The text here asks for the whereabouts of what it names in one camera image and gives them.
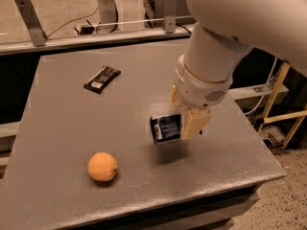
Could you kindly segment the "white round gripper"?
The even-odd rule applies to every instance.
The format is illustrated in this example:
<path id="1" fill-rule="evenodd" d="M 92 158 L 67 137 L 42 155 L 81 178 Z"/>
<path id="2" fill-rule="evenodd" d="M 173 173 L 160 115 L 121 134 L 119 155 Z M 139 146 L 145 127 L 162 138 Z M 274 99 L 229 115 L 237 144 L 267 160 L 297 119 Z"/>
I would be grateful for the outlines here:
<path id="1" fill-rule="evenodd" d="M 172 86 L 170 108 L 181 110 L 182 103 L 189 107 L 183 112 L 182 133 L 180 139 L 190 140 L 200 134 L 212 117 L 208 106 L 219 104 L 232 84 L 232 77 L 222 82 L 207 82 L 194 77 L 184 65 L 184 56 L 180 56 L 175 70 L 175 85 Z"/>

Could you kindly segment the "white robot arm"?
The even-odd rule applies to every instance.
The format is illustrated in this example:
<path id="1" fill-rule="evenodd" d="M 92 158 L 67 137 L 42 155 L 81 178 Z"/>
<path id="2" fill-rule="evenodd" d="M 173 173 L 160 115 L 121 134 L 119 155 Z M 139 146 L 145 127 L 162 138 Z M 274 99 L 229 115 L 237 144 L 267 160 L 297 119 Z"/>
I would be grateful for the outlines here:
<path id="1" fill-rule="evenodd" d="M 186 0 L 196 24 L 178 59 L 171 103 L 180 138 L 196 137 L 222 101 L 232 73 L 252 49 L 307 67 L 307 0 Z"/>

